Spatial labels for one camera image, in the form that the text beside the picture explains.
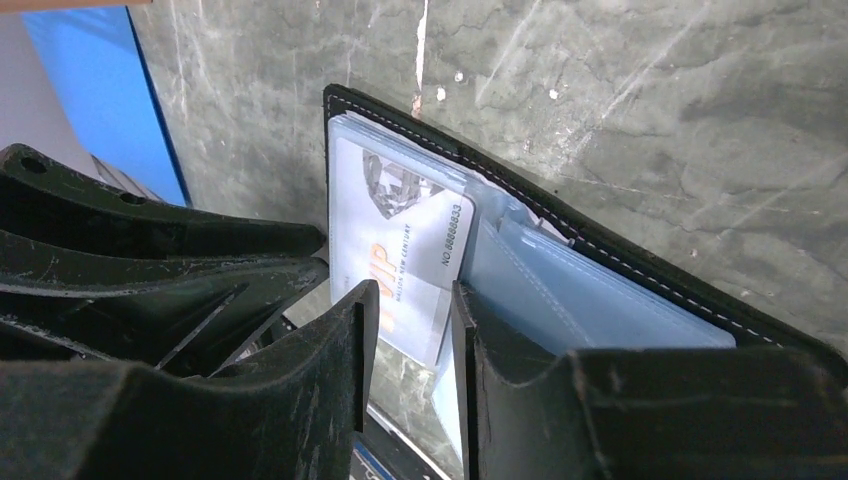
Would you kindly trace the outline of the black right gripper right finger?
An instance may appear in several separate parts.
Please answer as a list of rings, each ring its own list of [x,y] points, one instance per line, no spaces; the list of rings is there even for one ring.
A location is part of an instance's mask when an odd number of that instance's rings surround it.
[[[555,356],[462,284],[451,313],[470,479],[843,479],[847,397],[795,349]]]

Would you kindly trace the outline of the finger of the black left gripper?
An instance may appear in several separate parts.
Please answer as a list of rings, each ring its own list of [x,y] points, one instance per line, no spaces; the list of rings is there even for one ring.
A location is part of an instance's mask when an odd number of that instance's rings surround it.
[[[81,174],[25,144],[1,152],[1,228],[111,257],[310,256],[312,225],[225,216],[147,199]]]
[[[209,376],[328,274],[311,256],[142,260],[6,232],[1,356],[140,361],[178,376]]]

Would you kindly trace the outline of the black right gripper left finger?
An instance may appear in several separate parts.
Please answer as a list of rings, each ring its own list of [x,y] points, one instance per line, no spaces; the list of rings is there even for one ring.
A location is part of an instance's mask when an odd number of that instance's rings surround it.
[[[345,479],[366,415],[379,293],[211,378],[141,363],[1,366],[5,479]]]

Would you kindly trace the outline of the black leather card holder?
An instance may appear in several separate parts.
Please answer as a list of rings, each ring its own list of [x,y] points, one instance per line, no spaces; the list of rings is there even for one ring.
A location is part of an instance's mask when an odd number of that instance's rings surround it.
[[[479,150],[360,91],[323,92],[330,142],[358,134],[432,156],[467,181],[475,204],[435,366],[437,418],[463,463],[451,313],[462,284],[552,355],[576,350],[780,347],[812,356],[847,389],[834,348],[709,286],[580,214]]]

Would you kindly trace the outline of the white VIP card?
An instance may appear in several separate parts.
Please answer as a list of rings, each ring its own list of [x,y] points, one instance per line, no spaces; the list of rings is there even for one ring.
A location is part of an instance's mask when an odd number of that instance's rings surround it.
[[[330,142],[331,295],[375,280],[381,339],[427,367],[440,355],[475,213],[466,186],[396,142],[351,133]]]

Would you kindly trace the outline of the orange mesh file organizer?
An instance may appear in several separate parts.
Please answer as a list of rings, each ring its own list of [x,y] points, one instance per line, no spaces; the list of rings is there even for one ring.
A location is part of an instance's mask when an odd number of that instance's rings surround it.
[[[1,0],[2,14],[77,8],[146,5],[152,0]]]

